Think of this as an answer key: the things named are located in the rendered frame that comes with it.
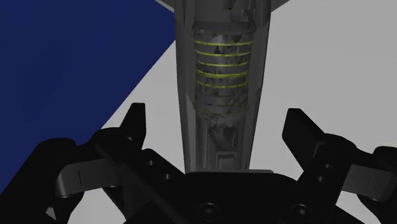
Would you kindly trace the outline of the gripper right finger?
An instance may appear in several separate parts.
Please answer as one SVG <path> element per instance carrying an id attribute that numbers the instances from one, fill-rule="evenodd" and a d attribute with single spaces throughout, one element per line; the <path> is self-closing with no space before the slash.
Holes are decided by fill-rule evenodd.
<path id="1" fill-rule="evenodd" d="M 289 224 L 363 224 L 336 205 L 341 192 L 355 194 L 380 224 L 397 224 L 397 147 L 367 153 L 323 132 L 299 108 L 288 109 L 282 140 L 303 169 Z"/>

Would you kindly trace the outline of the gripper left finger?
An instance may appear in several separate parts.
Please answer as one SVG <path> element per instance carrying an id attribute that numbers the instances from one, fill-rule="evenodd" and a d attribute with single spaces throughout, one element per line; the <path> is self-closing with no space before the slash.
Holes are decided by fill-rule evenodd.
<path id="1" fill-rule="evenodd" d="M 61 194 L 59 174 L 68 165 L 106 159 L 117 171 L 119 184 L 101 187 L 126 217 L 124 224 L 187 224 L 169 199 L 155 191 L 149 167 L 168 162 L 141 147 L 146 136 L 143 103 L 133 103 L 119 128 L 101 129 L 78 146 L 69 138 L 39 143 L 0 194 L 0 224 L 67 224 L 83 192 Z"/>

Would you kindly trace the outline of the grey tool with yellow coil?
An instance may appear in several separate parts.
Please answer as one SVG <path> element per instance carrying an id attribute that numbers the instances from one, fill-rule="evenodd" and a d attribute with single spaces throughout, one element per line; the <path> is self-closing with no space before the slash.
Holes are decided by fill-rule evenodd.
<path id="1" fill-rule="evenodd" d="M 155 0 L 174 14 L 186 172 L 250 165 L 272 13 L 290 0 Z"/>

